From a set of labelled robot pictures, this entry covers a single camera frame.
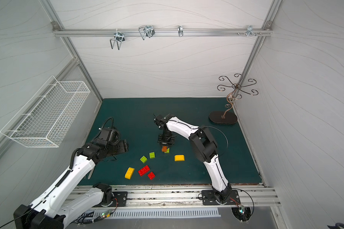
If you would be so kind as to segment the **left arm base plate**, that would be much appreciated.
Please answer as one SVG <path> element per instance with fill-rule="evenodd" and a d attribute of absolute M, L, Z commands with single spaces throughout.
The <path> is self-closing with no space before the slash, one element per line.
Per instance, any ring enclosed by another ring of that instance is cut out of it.
<path fill-rule="evenodd" d="M 128 192 L 125 191 L 108 192 L 105 194 L 100 205 L 102 207 L 125 207 L 127 197 Z"/>

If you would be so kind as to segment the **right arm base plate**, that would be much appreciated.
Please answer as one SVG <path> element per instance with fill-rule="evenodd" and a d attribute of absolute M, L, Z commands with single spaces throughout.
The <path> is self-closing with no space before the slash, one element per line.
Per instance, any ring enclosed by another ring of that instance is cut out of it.
<path fill-rule="evenodd" d="M 215 206 L 215 205 L 240 205 L 240 197 L 237 190 L 232 190 L 225 203 L 219 203 L 214 195 L 213 190 L 202 190 L 198 194 L 198 199 L 202 201 L 204 206 Z"/>

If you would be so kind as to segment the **yellow curved lego brick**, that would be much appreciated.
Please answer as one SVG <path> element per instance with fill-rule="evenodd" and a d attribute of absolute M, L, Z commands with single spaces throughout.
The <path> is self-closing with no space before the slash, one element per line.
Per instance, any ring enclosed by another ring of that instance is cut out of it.
<path fill-rule="evenodd" d="M 185 156 L 184 155 L 175 155 L 174 161 L 176 161 L 176 162 L 185 161 Z"/>

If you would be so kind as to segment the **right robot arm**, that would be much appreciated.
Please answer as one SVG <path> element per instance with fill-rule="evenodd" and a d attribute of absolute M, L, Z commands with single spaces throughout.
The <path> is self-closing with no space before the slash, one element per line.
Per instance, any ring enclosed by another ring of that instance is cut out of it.
<path fill-rule="evenodd" d="M 158 135 L 158 143 L 162 147 L 169 148 L 174 144 L 174 134 L 179 134 L 189 140 L 196 158 L 205 165 L 208 171 L 216 202 L 221 205 L 226 204 L 232 187 L 223 173 L 219 162 L 218 144 L 209 127 L 188 124 L 171 114 L 155 116 L 154 123 L 162 130 L 162 133 Z"/>

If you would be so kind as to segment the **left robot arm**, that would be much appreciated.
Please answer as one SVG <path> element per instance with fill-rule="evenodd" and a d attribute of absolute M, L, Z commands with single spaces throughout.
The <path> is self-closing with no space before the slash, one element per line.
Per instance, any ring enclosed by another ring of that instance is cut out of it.
<path fill-rule="evenodd" d="M 95 219 L 85 213 L 94 206 L 124 206 L 126 192 L 114 193 L 110 185 L 97 183 L 70 203 L 65 201 L 99 162 L 107 157 L 126 153 L 128 149 L 129 144 L 121 139 L 113 117 L 109 117 L 89 143 L 73 151 L 69 167 L 46 191 L 31 204 L 20 205 L 15 210 L 13 217 L 16 228 L 65 229 L 71 223 L 92 224 L 109 217 L 113 210 L 108 210 Z"/>

